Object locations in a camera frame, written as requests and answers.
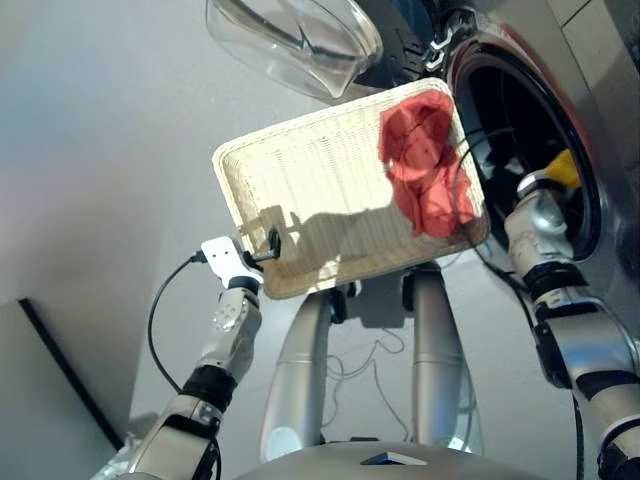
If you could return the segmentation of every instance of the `red cloth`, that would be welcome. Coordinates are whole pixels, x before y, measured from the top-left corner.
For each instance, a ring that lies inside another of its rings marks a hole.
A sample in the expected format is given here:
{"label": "red cloth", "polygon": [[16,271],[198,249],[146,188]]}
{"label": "red cloth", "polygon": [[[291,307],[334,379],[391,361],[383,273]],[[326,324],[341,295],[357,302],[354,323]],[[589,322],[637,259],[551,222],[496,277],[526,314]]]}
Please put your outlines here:
{"label": "red cloth", "polygon": [[436,90],[380,114],[378,156],[388,167],[393,198],[413,223],[414,236],[448,237],[473,218],[466,195],[471,182],[447,143],[452,114],[451,97]]}

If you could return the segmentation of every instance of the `yellow object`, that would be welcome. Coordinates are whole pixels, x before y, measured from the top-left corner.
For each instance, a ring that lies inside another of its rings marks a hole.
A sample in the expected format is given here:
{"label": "yellow object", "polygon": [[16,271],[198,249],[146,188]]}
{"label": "yellow object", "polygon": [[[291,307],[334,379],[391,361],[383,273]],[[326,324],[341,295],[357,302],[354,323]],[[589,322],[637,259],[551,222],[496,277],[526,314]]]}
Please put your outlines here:
{"label": "yellow object", "polygon": [[571,158],[571,152],[568,149],[560,152],[553,161],[547,165],[544,172],[551,180],[564,185],[568,188],[578,188],[580,186],[580,175],[576,169],[576,164]]}

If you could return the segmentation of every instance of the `washing machine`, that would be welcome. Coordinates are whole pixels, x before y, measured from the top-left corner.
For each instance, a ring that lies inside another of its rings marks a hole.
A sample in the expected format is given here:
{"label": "washing machine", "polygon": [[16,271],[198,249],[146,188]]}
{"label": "washing machine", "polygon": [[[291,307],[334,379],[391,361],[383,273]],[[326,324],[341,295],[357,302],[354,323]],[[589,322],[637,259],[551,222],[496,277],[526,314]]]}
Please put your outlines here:
{"label": "washing machine", "polygon": [[211,35],[274,80],[335,102],[439,76],[467,132],[492,235],[516,186],[568,150],[568,238],[640,338],[640,6],[635,0],[210,0]]}

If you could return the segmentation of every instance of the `wicker tray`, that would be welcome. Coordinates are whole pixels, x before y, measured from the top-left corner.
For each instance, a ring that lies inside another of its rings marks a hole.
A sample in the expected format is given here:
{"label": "wicker tray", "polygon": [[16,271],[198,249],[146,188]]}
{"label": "wicker tray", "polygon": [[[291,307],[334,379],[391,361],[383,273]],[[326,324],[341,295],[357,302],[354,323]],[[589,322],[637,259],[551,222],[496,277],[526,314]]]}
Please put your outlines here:
{"label": "wicker tray", "polygon": [[[263,263],[268,296],[323,290],[468,248],[462,234],[413,237],[378,160],[380,113],[429,89],[450,95],[444,82],[424,79],[251,133],[215,152],[244,247],[266,249],[271,226],[282,238],[280,259]],[[449,142],[460,144],[460,156],[468,148],[463,137],[454,111]],[[476,217],[467,232],[480,242],[489,223],[470,156],[463,169]]]}

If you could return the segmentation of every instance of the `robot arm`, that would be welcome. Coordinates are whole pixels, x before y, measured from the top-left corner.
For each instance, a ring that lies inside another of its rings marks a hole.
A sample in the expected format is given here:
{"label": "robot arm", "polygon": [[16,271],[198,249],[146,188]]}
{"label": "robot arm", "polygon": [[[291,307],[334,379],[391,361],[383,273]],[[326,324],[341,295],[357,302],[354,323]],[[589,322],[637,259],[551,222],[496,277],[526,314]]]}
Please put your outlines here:
{"label": "robot arm", "polygon": [[531,292],[536,349],[548,381],[570,389],[599,445],[602,479],[640,478],[638,354],[624,326],[572,263],[554,194],[535,174],[505,222],[509,256]]}
{"label": "robot arm", "polygon": [[247,264],[228,237],[203,243],[202,251],[226,288],[214,318],[224,334],[205,347],[184,387],[132,458],[123,480],[210,479],[219,455],[215,439],[222,416],[253,360],[261,323],[257,294],[262,275]]}

